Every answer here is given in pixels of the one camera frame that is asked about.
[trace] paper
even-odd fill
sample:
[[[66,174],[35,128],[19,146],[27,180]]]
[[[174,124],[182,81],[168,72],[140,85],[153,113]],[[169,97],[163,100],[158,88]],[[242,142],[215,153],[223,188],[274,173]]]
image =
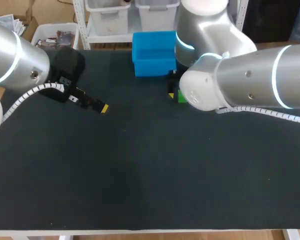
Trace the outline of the paper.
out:
[[[0,16],[0,25],[10,31],[15,31],[14,16],[12,14]]]
[[[15,32],[16,34],[18,34],[18,36],[21,36],[26,29],[26,27],[19,19],[14,20],[13,14],[0,16],[0,25],[4,26],[10,31]]]

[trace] black mat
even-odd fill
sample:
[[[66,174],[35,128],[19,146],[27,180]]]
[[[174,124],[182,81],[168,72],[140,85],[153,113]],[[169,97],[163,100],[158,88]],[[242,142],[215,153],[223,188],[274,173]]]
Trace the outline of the black mat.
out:
[[[1,126],[0,230],[300,229],[300,124],[176,104],[130,52],[83,54],[108,112],[36,94]]]

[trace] white cable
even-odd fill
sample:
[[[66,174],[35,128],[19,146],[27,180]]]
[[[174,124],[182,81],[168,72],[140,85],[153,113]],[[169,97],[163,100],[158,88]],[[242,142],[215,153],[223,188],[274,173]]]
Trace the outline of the white cable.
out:
[[[244,112],[252,112],[252,113],[257,113],[257,114],[264,114],[268,115],[271,117],[279,118],[279,119],[284,119],[296,123],[300,123],[300,116],[295,116],[295,115],[290,115],[282,112],[277,112],[277,111],[272,111],[260,107],[254,107],[254,106],[234,106],[234,109],[237,111],[244,111]],[[225,113],[230,113],[233,112],[230,108],[222,108],[222,109],[217,109],[215,110],[217,114],[225,114]]]
[[[2,122],[4,122],[5,120],[7,120],[11,116],[11,114],[14,113],[14,111],[20,106],[20,104],[24,100],[26,100],[31,95],[35,94],[36,92],[38,92],[38,91],[40,91],[42,89],[57,89],[57,90],[59,90],[62,93],[65,91],[64,85],[63,84],[59,84],[59,83],[45,83],[45,84],[41,84],[39,86],[36,86],[36,87],[30,89],[29,91],[27,91],[17,101],[15,101],[15,103],[12,105],[12,107],[10,107],[10,109],[3,116]]]

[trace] white storage bin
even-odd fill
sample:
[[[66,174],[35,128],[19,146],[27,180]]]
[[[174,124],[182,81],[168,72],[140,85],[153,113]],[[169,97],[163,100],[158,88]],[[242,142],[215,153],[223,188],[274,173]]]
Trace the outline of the white storage bin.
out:
[[[79,27],[77,23],[52,23],[39,25],[33,35],[31,44],[35,46],[39,40],[57,38],[57,32],[71,32],[74,35],[73,49],[79,48]]]
[[[135,0],[142,32],[173,31],[180,0]]]
[[[128,8],[122,0],[85,0],[85,8],[93,20],[96,34],[120,35],[128,33]]]

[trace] silver screw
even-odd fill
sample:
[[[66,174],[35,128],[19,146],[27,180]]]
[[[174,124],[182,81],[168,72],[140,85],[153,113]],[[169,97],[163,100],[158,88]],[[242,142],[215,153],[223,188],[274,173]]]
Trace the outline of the silver screw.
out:
[[[37,71],[32,71],[30,74],[31,79],[37,79],[39,76],[39,73]]]
[[[252,72],[249,70],[249,71],[247,71],[247,72],[245,73],[245,76],[246,76],[247,78],[250,78],[250,77],[251,77],[251,74],[252,74]]]

